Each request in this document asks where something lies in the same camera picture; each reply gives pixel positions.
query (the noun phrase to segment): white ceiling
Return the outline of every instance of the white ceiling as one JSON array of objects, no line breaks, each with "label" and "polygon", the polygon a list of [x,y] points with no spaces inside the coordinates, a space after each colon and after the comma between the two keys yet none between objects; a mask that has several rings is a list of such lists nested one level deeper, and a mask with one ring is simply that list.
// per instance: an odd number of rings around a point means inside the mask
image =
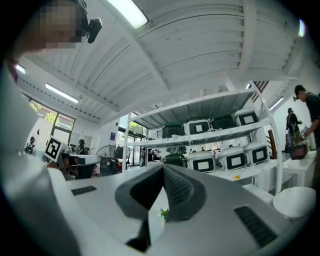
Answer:
[{"label": "white ceiling", "polygon": [[[303,62],[296,57],[306,54],[300,48],[293,54],[302,40],[299,20],[273,1],[135,3],[149,20],[139,29],[106,0],[87,0],[88,17],[103,23],[96,41],[27,55],[22,90],[66,114],[104,124],[130,111],[156,109],[154,104],[225,91],[227,79],[241,89],[249,80],[283,81]],[[78,104],[49,93],[46,82]]]}]

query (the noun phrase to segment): small plant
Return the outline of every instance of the small plant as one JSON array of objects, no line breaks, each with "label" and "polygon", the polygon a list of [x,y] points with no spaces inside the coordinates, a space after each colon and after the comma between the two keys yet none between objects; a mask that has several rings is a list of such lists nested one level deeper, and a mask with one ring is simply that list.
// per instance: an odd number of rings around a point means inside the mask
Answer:
[{"label": "small plant", "polygon": [[163,216],[164,220],[166,221],[167,220],[167,215],[168,215],[168,212],[169,212],[169,209],[166,209],[166,210],[161,210],[161,216]]}]

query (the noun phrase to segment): table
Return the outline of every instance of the table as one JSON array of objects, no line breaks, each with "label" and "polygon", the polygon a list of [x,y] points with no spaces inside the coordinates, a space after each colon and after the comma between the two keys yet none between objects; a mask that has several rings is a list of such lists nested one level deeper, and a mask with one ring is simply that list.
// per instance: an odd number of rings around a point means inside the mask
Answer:
[{"label": "table", "polygon": [[310,151],[303,159],[288,159],[282,164],[283,173],[296,174],[296,177],[293,177],[293,187],[309,187],[311,185],[316,153],[316,151]]}]

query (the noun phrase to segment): shelf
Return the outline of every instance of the shelf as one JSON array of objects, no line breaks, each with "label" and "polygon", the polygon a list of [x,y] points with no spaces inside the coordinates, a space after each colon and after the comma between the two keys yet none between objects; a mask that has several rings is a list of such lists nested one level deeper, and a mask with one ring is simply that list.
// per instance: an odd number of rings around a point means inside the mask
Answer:
[{"label": "shelf", "polygon": [[229,115],[242,109],[254,92],[251,88],[202,96],[137,115],[131,121],[147,129],[156,129],[168,122],[184,124],[191,119]]},{"label": "shelf", "polygon": [[256,131],[257,129],[267,126],[269,124],[269,120],[264,120],[257,123],[252,123],[244,126],[219,131],[210,131],[200,134],[184,135],[172,138],[128,142],[127,146],[166,148],[174,146],[201,145],[206,143],[221,142],[247,136],[248,134]]},{"label": "shelf", "polygon": [[230,171],[217,170],[215,172],[209,172],[207,174],[223,178],[229,181],[238,181],[268,171],[271,168],[276,167],[277,165],[278,160],[269,160],[268,162],[260,163],[251,167]]},{"label": "shelf", "polygon": [[244,189],[255,195],[257,198],[261,199],[262,201],[266,202],[268,205],[272,204],[274,196],[269,194],[268,192],[264,191],[262,188],[255,186],[253,184],[248,184],[242,186]]}]

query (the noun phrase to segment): white shelving unit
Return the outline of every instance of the white shelving unit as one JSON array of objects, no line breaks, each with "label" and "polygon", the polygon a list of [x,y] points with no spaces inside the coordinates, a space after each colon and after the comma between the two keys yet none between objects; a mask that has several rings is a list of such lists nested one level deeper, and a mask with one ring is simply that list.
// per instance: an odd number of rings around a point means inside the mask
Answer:
[{"label": "white shelving unit", "polygon": [[[279,146],[279,136],[275,121],[270,112],[270,109],[262,97],[259,89],[253,81],[250,81],[250,89],[232,90],[222,93],[216,93],[208,96],[202,96],[191,100],[183,101],[177,104],[161,107],[154,111],[131,117],[128,115],[128,120],[125,130],[124,148],[127,146],[146,147],[146,148],[166,148],[174,146],[188,146],[188,145],[201,145],[206,143],[221,142],[231,139],[247,136],[252,132],[264,126],[271,125],[274,133],[275,144],[277,148],[277,160],[269,160],[268,162],[261,163],[252,167],[241,168],[233,171],[218,170],[208,173],[209,175],[227,179],[229,181],[236,181],[258,175],[262,172],[268,171],[277,167],[277,181],[276,193],[281,191],[282,187],[282,154]],[[265,110],[268,113],[268,119],[253,123],[249,125],[224,129],[221,131],[210,131],[201,134],[184,135],[172,138],[162,138],[156,140],[145,140],[127,142],[129,133],[129,124],[134,121],[135,123],[150,129],[161,129],[165,123],[180,122],[186,123],[191,119],[210,119],[213,115],[223,116],[242,109],[246,102],[250,99],[251,95],[256,93],[261,99]],[[126,152],[123,151],[123,158],[125,159]],[[122,171],[125,172],[125,166],[122,166]]]}]

